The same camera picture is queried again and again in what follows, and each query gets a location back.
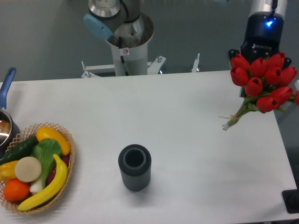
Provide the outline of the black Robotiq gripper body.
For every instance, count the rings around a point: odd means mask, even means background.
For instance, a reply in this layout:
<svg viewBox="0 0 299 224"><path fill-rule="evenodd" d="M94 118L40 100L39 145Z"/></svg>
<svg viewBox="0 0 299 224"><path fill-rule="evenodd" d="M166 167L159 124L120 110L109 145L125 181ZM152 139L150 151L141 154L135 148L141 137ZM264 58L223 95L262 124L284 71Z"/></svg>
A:
<svg viewBox="0 0 299 224"><path fill-rule="evenodd" d="M278 15L257 13L248 18L241 55L248 61L279 53L284 20Z"/></svg>

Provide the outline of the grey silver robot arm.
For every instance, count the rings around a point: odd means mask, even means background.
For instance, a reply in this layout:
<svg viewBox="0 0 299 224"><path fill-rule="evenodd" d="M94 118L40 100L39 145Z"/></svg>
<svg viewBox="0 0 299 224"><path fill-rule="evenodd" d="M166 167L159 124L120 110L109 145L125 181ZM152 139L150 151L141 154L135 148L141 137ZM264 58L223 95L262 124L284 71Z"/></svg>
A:
<svg viewBox="0 0 299 224"><path fill-rule="evenodd" d="M279 53L287 3L286 0L252 1L243 44L239 50L230 50L229 56L240 53L252 62ZM136 53L136 49L148 47L154 25L140 11L140 1L90 0L88 8L89 13L83 18L87 29L113 49L132 50L135 60L144 66L148 53Z"/></svg>

